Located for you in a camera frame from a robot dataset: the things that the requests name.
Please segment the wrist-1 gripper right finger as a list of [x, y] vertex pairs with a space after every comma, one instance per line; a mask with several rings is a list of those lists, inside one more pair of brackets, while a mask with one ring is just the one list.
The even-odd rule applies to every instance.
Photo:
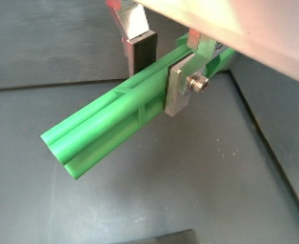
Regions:
[[192, 92], [202, 93], [206, 90], [206, 66], [228, 48], [194, 29], [188, 32], [187, 47], [190, 53], [170, 68], [166, 100], [166, 113], [170, 116], [175, 116], [187, 107]]

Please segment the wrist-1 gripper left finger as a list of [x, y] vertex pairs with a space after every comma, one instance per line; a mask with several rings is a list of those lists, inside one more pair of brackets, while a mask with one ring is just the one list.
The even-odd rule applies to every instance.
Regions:
[[123, 37], [128, 72], [135, 75], [156, 61], [158, 33], [150, 29], [146, 8], [134, 0], [105, 0]]

